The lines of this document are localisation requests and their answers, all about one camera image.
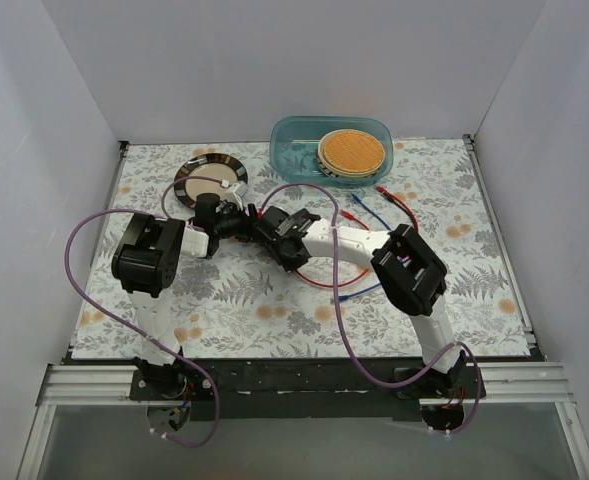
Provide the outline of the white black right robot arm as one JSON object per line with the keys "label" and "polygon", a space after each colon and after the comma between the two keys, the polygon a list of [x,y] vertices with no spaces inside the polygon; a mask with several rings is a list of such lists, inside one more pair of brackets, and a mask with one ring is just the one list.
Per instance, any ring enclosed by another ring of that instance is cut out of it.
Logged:
{"label": "white black right robot arm", "polygon": [[[463,348],[454,340],[445,312],[447,269],[417,230],[400,224],[391,231],[359,230],[339,226],[302,209],[292,215],[270,207],[251,213],[253,240],[264,246],[287,272],[311,258],[333,261],[333,301],[339,333],[350,360],[373,384],[401,390],[419,384],[438,397],[449,397],[463,384],[466,363]],[[389,302],[406,314],[421,348],[423,368],[396,382],[370,374],[353,351],[343,323],[338,263],[347,262],[373,271]]]}

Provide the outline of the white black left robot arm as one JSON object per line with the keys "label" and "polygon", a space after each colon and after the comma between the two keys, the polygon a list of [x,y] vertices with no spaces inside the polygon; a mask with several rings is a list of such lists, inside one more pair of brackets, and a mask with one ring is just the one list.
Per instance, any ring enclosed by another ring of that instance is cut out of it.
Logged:
{"label": "white black left robot arm", "polygon": [[215,194],[200,194],[189,221],[135,213],[127,225],[111,270],[129,296],[136,325],[147,337],[139,362],[160,367],[152,387],[162,398],[177,399],[187,386],[185,373],[171,365],[181,351],[181,341],[170,326],[170,290],[179,260],[210,258],[222,239],[250,240],[257,219],[253,204],[243,207]]}

